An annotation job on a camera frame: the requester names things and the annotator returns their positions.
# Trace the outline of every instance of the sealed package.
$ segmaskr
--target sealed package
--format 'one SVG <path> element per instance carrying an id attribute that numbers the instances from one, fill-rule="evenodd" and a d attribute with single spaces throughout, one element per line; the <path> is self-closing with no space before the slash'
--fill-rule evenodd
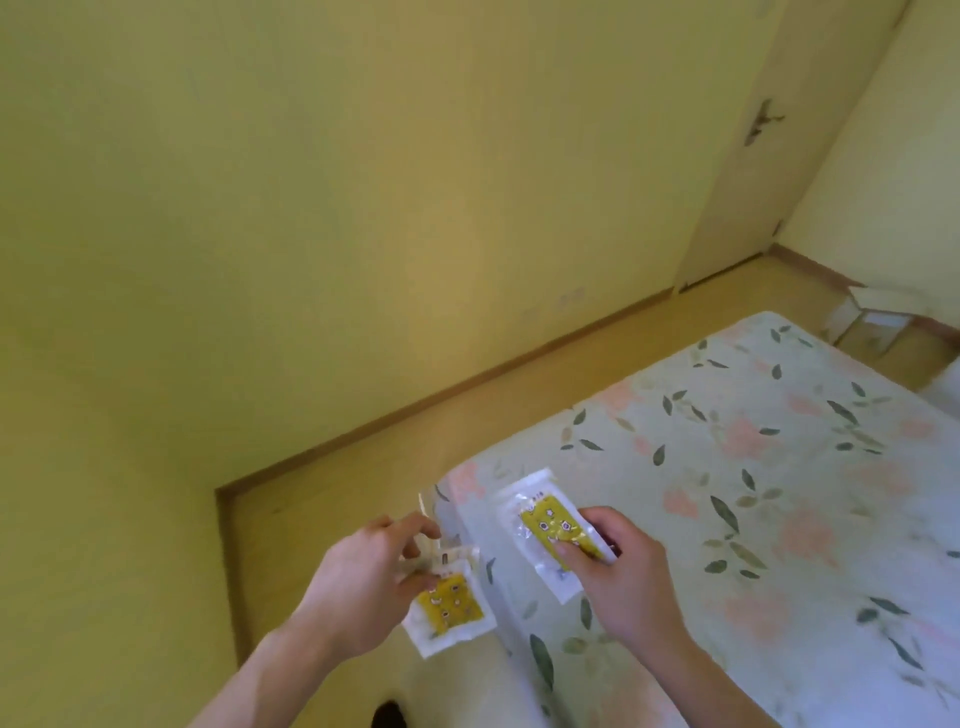
<path id="1" fill-rule="evenodd" d="M 594 559 L 608 564 L 616 560 L 600 534 L 557 486 L 548 468 L 500 491 L 495 502 L 497 521 L 561 604 L 583 587 L 557 556 L 554 544 L 569 541 Z"/>
<path id="2" fill-rule="evenodd" d="M 421 657 L 430 657 L 496 627 L 496 618 L 466 557 L 474 550 L 451 548 L 427 560 L 414 560 L 419 570 L 429 570 L 440 577 L 434 589 L 414 599 L 403 620 L 403 628 Z"/>

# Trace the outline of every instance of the yellow sticker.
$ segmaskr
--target yellow sticker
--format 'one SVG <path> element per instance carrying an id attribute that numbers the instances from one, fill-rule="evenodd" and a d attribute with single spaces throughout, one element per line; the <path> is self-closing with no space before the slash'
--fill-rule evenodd
<path id="1" fill-rule="evenodd" d="M 566 570 L 566 564 L 561 561 L 557 550 L 553 547 L 558 541 L 570 541 L 594 559 L 603 559 L 603 555 L 590 536 L 554 496 L 544 496 L 532 502 L 520 514 L 520 519 L 546 546 L 550 555 L 560 562 L 564 570 Z"/>
<path id="2" fill-rule="evenodd" d="M 417 602 L 438 635 L 483 618 L 483 610 L 470 593 L 467 579 L 461 573 L 445 576 L 436 589 L 419 595 Z"/>

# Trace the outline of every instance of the white door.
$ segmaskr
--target white door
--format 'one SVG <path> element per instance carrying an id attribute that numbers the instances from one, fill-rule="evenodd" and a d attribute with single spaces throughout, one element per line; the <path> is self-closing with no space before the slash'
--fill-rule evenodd
<path id="1" fill-rule="evenodd" d="M 681 264 L 679 290 L 770 246 L 911 2 L 790 0 Z"/>

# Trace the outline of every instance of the wooden floor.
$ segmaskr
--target wooden floor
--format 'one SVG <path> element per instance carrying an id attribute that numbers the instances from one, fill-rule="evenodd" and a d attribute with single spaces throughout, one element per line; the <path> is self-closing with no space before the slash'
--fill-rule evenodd
<path id="1" fill-rule="evenodd" d="M 415 509 L 420 489 L 479 450 L 745 316 L 773 310 L 817 332 L 840 300 L 820 280 L 758 258 L 239 496 L 228 517 L 251 637 L 296 606 L 326 548 L 374 516 Z M 879 360 L 859 355 L 864 344 L 842 348 L 911 389 L 955 356 L 914 328 Z M 531 724 L 516 714 L 526 706 L 488 638 L 424 662 L 398 631 L 335 672 L 299 725 L 366 726 L 388 697 L 415 728 Z"/>

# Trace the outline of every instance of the bed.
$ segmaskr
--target bed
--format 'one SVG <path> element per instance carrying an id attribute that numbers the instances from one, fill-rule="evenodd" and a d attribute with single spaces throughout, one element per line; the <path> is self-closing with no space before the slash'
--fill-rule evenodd
<path id="1" fill-rule="evenodd" d="M 556 726 L 673 726 L 589 602 L 547 591 L 491 496 L 540 468 L 666 546 L 691 634 L 784 726 L 956 725 L 960 424 L 760 313 L 481 452 L 429 491 L 480 547 L 497 633 Z"/>

